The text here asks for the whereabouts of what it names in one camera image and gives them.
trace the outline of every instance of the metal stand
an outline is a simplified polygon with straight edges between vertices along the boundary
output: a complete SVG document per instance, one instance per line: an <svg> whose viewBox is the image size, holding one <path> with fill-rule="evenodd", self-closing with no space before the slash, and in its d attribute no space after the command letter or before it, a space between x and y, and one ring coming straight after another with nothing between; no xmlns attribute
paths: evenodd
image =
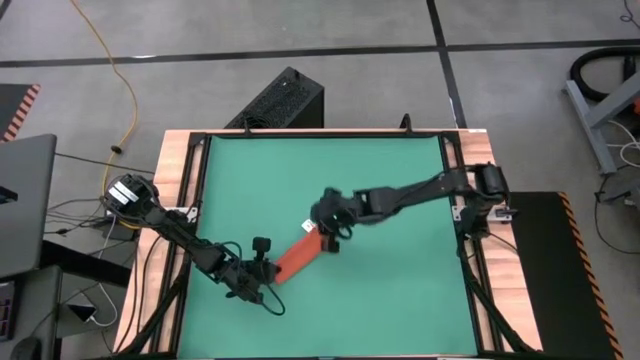
<svg viewBox="0 0 640 360"><path fill-rule="evenodd" d="M575 107L580 123L587 134L591 148L600 164L600 173L613 174L617 167L609 152L607 142L602 136L602 127L618 115L640 95L640 72L633 75L602 100L598 105L590 107L573 80L567 81L566 91Z"/></svg>

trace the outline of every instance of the yellow cable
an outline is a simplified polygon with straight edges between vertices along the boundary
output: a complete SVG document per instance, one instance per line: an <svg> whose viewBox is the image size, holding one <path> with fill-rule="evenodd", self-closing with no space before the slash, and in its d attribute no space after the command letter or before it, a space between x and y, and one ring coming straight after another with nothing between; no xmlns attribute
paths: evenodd
<svg viewBox="0 0 640 360"><path fill-rule="evenodd" d="M100 45L102 45L102 48L107 53L107 58L109 59L109 63L111 64L111 68L113 69L113 72L127 86L127 89L129 89L129 93L131 94L131 99L133 100L133 120L131 121L131 125L129 125L129 129L124 134L122 139L120 139L120 142L117 145L118 147L122 147L126 143L127 139L129 138L133 130L135 129L136 125L138 124L138 99L136 98L136 93L133 91L133 88L131 87L131 84L129 84L129 81L118 71L118 68L116 67L115 62L113 61L113 56L111 55L111 51L109 51L109 47L107 47L107 44L105 44L104 40L102 40L102 37L98 33L98 30L96 30L95 26L93 26L93 23L91 23L91 20L89 20L87 15L85 15L82 9L80 9L80 6L78 6L78 3L76 3L76 0L69 0L69 1L71 1L71 4L73 5L74 8L76 8L76 10L78 11L78 14L80 14L80 16L82 16L84 21L87 23L87 25L91 29L91 32L93 32L93 35L95 35L98 41L100 41ZM100 188L100 193L102 195L104 195L104 193L107 191L107 178L109 177L109 170L111 168L110 165L113 163L115 155L116 153L111 151L111 155L109 155L109 159L107 160L108 165L105 166L104 168L104 174L102 175L102 186ZM128 227L130 229L134 229L134 230L140 229L139 227L133 226L131 224L126 224L122 221L120 221L120 223L122 223L125 227Z"/></svg>

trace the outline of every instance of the orange striped tape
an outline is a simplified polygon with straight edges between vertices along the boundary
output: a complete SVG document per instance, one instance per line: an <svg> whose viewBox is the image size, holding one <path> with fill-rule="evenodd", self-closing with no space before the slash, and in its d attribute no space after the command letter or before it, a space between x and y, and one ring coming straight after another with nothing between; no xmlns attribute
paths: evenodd
<svg viewBox="0 0 640 360"><path fill-rule="evenodd" d="M12 141L18 136L18 131L24 124L24 121L27 118L27 114L29 110L31 110L31 106L33 102L36 100L36 96L38 96L38 92L40 92L40 85L31 85L31 87L27 90L27 93L22 98L22 102L16 111L16 115L11 120L11 124L9 124L9 128L4 133L0 142Z"/></svg>
<svg viewBox="0 0 640 360"><path fill-rule="evenodd" d="M620 347L616 332L613 329L613 324L611 323L611 319L609 318L607 306L604 304L604 299L602 298L602 294L600 293L600 287L598 287L596 276L594 275L593 269L591 268L591 261L589 261L589 255L587 255L587 250L584 246L584 242L582 241L580 230L578 230L578 225L576 223L575 216L573 215L573 210L571 210L569 197L563 192L559 192L558 196L560 196L562 204L564 205L564 211L567 213L567 217L569 218L569 226L571 226L573 238L576 241L578 252L580 253L580 257L582 258L582 264L584 265L584 270L587 273L587 279L591 284L591 291L593 291L593 296L596 299L596 304L598 305L598 308L600 308L600 318L604 323L605 331L609 335L609 343L611 343L613 354L616 360L623 360L624 357L622 355L622 348Z"/></svg>

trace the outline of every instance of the green mat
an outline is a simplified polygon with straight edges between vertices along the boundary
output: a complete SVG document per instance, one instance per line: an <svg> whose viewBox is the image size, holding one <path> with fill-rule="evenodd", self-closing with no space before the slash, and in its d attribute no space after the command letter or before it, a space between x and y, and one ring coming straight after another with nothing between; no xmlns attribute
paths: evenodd
<svg viewBox="0 0 640 360"><path fill-rule="evenodd" d="M212 141L199 236L236 241L269 257L304 236L301 224L327 186L403 186L442 171L436 138L221 139ZM356 226L338 255L323 254L282 286L286 314L226 299L191 272L178 355L182 359L367 355L475 355L447 199ZM278 304L266 288L267 304Z"/></svg>

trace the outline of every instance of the black box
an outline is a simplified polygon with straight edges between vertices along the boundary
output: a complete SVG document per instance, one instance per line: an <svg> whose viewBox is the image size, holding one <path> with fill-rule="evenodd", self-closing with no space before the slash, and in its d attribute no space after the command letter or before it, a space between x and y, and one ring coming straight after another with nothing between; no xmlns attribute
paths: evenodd
<svg viewBox="0 0 640 360"><path fill-rule="evenodd" d="M323 128L324 87L287 67L226 129Z"/></svg>

